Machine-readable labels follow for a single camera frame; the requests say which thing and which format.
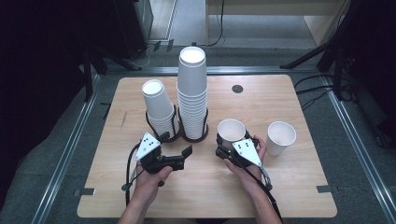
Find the cup stand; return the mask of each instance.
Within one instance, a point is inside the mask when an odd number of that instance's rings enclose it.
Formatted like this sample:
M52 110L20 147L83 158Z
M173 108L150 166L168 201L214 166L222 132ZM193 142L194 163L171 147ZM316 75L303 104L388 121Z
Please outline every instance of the cup stand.
M206 109L206 115L205 115L205 118L204 118L204 123L202 124L203 126L206 125L206 132L205 132L205 127L203 127L203 129L202 129L202 137L200 137L198 139L190 139L190 138L188 138L186 136L186 134L184 132L183 120L182 120L182 118L180 116L180 108L177 109L177 112L178 112L178 118L180 120L180 129L182 130L181 137L184 140L186 140L187 142L190 142L190 143L199 143L199 142L204 141L207 138L207 134L209 133L209 126L206 124L207 115L209 114L209 111L207 109Z
M181 122L180 121L177 121L179 128L178 128L178 132L176 133L175 123L173 122L173 120L175 119L176 114L177 114L176 106L174 105L174 115L172 116L172 131L173 131L174 136L169 138L165 143L174 142L182 135L183 128L181 126ZM159 137L158 133L155 131L154 127L149 122L149 115L148 115L148 111L147 110L146 110L146 122L148 123L148 126L151 128L151 130L154 132L155 137L158 138Z

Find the stack of cups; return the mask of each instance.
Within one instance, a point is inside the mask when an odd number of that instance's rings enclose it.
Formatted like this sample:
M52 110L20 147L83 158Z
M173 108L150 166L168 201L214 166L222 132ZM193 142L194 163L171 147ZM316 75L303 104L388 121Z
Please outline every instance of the stack of cups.
M205 52L200 48L186 47L180 52L177 97L185 137L203 138L207 132L207 79Z
M160 136L169 132L169 138L177 136L179 125L175 107L160 80L152 79L143 84L143 96L150 127Z

